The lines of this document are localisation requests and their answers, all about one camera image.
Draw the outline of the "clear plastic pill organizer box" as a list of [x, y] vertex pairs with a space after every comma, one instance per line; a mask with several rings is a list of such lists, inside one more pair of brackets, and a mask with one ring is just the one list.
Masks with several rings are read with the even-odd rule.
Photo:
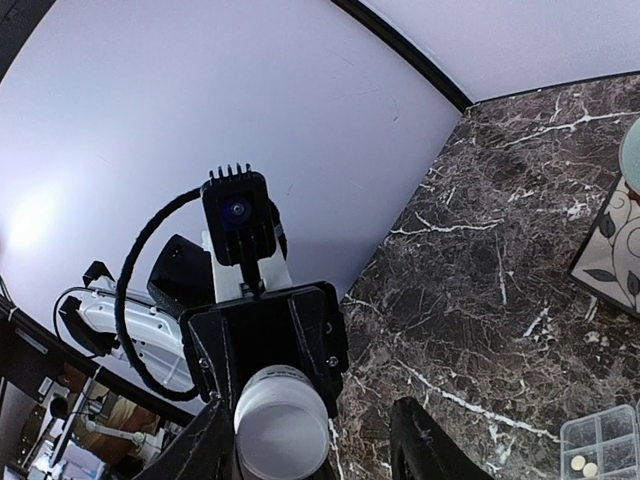
[[589, 479], [639, 478], [639, 422], [631, 405], [565, 422], [560, 441], [561, 479], [587, 479], [582, 471], [571, 469], [576, 455], [598, 465], [597, 476]]

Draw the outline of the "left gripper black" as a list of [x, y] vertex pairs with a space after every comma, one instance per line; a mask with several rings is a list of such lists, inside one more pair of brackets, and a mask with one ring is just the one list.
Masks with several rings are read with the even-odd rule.
[[338, 415], [349, 345], [331, 283], [192, 308], [179, 324], [187, 366], [202, 401], [218, 397], [234, 410], [254, 374], [286, 365], [310, 380], [329, 417]]

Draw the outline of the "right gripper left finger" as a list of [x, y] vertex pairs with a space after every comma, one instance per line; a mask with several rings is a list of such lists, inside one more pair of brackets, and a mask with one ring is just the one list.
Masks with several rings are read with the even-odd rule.
[[234, 427], [227, 402], [215, 395], [135, 480], [227, 480], [235, 462]]

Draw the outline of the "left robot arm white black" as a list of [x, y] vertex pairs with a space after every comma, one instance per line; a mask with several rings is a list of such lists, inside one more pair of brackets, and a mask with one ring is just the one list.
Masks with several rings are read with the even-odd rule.
[[[173, 236], [140, 297], [128, 291], [149, 238], [175, 211], [200, 201], [208, 247]], [[156, 212], [120, 276], [93, 264], [58, 311], [92, 355], [122, 353], [143, 383], [170, 401], [222, 398], [235, 408], [259, 370], [282, 364], [309, 380], [330, 417], [348, 367], [345, 323], [327, 282], [293, 285], [287, 240], [265, 182], [208, 181]]]

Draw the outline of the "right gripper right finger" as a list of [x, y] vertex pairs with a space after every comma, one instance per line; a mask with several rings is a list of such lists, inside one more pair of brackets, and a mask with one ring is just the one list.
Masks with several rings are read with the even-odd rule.
[[484, 479], [492, 476], [476, 465], [413, 397], [391, 408], [392, 479]]

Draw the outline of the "small white pill bottle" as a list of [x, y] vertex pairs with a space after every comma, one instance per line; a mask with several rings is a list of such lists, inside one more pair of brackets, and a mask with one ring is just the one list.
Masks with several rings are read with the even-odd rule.
[[329, 416], [310, 380], [287, 365], [259, 370], [234, 412], [236, 452], [251, 479], [307, 479], [328, 456]]

